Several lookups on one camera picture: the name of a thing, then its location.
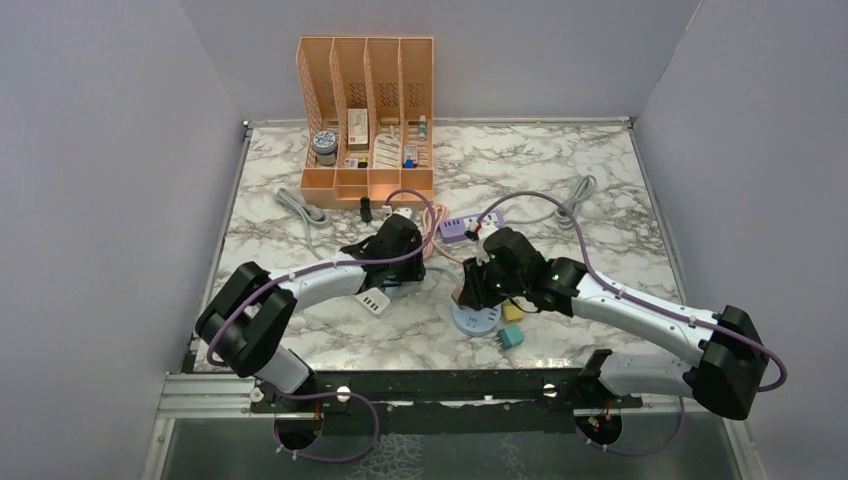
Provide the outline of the pink plug adapter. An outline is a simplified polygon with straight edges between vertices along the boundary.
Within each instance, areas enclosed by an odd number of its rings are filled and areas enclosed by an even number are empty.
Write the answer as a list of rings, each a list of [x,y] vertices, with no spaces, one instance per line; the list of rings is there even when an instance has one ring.
[[[461,297],[462,291],[463,291],[463,286],[462,286],[462,285],[458,285],[458,286],[457,286],[457,287],[456,287],[456,288],[452,291],[452,293],[451,293],[451,299],[452,299],[452,301],[453,301],[453,303],[454,303],[454,304],[456,304],[456,305],[458,305],[458,304],[459,304],[459,300],[460,300],[460,297]]]

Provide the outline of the yellow plug adapter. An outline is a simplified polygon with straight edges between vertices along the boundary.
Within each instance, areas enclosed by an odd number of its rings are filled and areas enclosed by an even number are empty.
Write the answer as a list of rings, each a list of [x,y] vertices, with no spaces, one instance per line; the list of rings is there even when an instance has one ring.
[[[502,304],[502,319],[507,323],[517,323],[524,319],[525,312],[510,302],[504,302]]]

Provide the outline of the teal plug adapter front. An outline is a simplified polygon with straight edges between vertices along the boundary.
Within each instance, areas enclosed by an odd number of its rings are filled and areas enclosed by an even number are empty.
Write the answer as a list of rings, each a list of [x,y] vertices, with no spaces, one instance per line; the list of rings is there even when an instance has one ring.
[[[525,337],[517,325],[508,325],[498,330],[497,339],[502,349],[511,350],[520,346]]]

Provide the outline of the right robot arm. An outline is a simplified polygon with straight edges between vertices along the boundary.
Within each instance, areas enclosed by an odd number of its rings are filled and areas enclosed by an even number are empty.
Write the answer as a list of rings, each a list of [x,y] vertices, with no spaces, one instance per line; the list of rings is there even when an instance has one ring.
[[[541,312],[593,320],[661,348],[659,354],[613,352],[577,380],[579,398],[600,407],[614,396],[691,398],[713,414],[748,418],[770,361],[750,315],[686,307],[633,290],[567,257],[547,259],[520,232],[486,231],[463,261],[456,302],[472,310],[523,298]]]

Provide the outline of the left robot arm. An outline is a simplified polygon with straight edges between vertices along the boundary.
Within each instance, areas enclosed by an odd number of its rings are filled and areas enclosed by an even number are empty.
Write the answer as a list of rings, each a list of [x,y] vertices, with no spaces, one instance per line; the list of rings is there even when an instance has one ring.
[[[277,398],[290,410],[306,408],[314,397],[312,371],[281,345],[291,317],[386,280],[422,280],[423,238],[414,213],[394,210],[375,234],[309,266],[272,274],[254,261],[241,264],[199,316],[196,334],[236,375],[276,387]]]

